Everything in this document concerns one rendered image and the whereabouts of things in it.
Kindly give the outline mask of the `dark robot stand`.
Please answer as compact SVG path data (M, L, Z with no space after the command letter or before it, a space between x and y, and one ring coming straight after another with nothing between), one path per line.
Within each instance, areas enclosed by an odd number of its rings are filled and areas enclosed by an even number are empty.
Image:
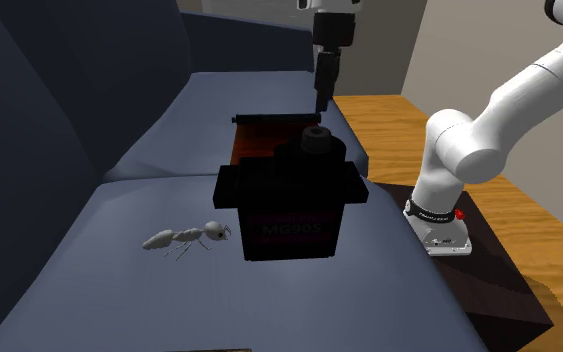
M517 352L553 322L467 192L456 207L465 215L472 252L433 262L487 349Z

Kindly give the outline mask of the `black servo motor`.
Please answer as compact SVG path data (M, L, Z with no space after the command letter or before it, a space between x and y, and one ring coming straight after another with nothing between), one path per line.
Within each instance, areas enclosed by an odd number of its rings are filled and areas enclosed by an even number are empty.
M312 259L335 255L345 206L368 196L344 142L309 126L271 156L221 166L213 204L237 210L245 260Z

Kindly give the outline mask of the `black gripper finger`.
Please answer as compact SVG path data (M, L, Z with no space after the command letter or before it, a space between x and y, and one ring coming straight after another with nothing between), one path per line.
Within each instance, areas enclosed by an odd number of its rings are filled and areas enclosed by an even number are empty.
M326 111L328 102L332 99L339 75L340 58L339 47L323 47L318 52L314 80L317 113Z

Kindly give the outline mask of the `dark blue sofa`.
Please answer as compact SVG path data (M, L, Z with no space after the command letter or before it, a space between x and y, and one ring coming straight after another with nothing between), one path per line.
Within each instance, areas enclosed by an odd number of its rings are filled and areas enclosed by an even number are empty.
M334 256L247 261L239 233L145 250L212 203L238 114L315 108L308 31L176 0L0 0L0 352L487 352L392 197Z

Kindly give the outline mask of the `dark brown board with black bar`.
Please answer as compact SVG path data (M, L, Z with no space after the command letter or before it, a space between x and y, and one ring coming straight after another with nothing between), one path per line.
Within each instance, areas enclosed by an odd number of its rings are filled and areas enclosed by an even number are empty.
M305 128L321 122L320 113L237 114L231 118L236 125L231 165L243 157L269 157L274 148L299 135Z

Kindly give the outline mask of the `white ant figure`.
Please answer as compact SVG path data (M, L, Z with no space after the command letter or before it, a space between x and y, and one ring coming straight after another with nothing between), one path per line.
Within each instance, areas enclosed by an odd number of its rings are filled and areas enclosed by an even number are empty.
M182 253L177 257L180 259L194 242L198 242L204 249L210 250L201 238L205 235L213 241L228 240L232 235L232 230L228 225L221 225L216 221L210 221L203 228L188 228L180 231L171 229L162 230L143 242L142 248L145 250L155 250L168 247L172 242L179 242L179 245L165 254L168 256L173 251L184 247Z

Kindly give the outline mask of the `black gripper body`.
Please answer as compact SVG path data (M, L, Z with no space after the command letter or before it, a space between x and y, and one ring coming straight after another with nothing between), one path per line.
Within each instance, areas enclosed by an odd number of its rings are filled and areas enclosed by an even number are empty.
M351 46L355 26L354 13L317 12L313 20L313 43L325 48Z

